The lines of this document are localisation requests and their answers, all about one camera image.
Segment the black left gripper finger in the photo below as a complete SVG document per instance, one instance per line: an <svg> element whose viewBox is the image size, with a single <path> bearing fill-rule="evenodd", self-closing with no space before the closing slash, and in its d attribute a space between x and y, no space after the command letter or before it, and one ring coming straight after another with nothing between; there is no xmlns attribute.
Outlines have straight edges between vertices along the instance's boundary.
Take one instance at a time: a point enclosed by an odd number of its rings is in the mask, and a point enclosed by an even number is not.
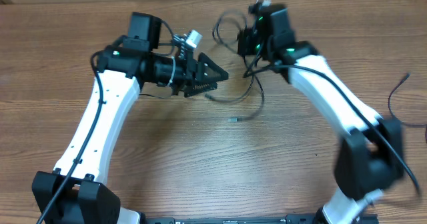
<svg viewBox="0 0 427 224"><path fill-rule="evenodd" d="M227 71L212 61L205 53L200 53L197 60L196 85L217 87L218 82L229 79Z"/></svg>
<svg viewBox="0 0 427 224"><path fill-rule="evenodd" d="M191 97L194 95L198 95L200 93L213 91L218 88L217 83L208 83L202 85L194 85L194 86L185 86L183 89L184 97Z"/></svg>

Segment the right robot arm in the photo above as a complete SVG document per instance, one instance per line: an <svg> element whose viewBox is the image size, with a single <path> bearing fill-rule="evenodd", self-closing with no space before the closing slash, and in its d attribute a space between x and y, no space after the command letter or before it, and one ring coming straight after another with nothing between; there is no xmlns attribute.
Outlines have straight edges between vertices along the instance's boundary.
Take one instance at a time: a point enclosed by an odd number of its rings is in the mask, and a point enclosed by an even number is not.
<svg viewBox="0 0 427 224"><path fill-rule="evenodd" d="M252 27L238 34L238 54L255 59L246 75L256 75L260 59L268 65L259 71L279 73L302 92L325 117L340 143L334 167L338 185L331 199L312 223L377 223L363 212L384 191L401 179L407 168L403 155L402 127L364 104L334 74L326 58L308 41L297 41L284 4L257 2L248 11Z"/></svg>

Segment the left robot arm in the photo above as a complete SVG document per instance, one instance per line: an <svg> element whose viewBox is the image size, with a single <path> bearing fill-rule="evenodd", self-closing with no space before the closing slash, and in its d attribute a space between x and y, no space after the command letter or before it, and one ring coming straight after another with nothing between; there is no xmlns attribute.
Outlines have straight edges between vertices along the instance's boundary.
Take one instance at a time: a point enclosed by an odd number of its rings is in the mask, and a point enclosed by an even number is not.
<svg viewBox="0 0 427 224"><path fill-rule="evenodd" d="M40 223L145 223L107 188L111 156L124 121L146 83L191 97L216 89L228 73L206 54L195 56L197 31L172 35L168 54L157 52L165 21L134 12L129 29L90 58L94 86L75 135L51 172L38 172L32 192Z"/></svg>

